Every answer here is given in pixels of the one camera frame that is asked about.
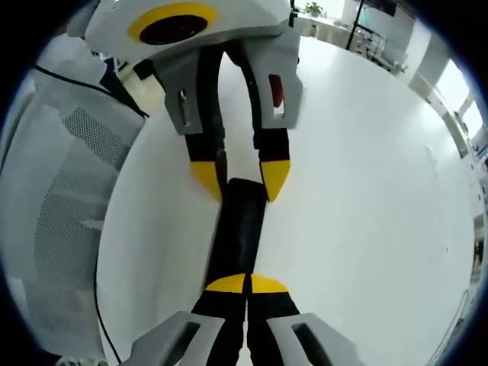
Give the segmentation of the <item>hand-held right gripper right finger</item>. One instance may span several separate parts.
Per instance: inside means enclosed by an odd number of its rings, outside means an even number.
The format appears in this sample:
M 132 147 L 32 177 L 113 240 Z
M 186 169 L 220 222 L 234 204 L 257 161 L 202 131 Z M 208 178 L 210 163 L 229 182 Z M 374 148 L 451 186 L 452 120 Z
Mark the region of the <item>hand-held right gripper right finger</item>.
M 247 346 L 254 365 L 362 365 L 353 342 L 314 313 L 298 310 L 288 289 L 250 276 Z

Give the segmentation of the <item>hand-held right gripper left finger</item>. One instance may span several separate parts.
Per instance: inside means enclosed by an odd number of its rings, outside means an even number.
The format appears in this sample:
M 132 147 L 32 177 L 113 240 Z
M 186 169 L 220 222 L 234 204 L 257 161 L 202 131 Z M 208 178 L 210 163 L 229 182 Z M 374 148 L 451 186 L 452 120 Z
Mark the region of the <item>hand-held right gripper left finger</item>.
M 190 311 L 178 311 L 139 337 L 132 365 L 236 365 L 243 346 L 246 274 L 205 287 Z

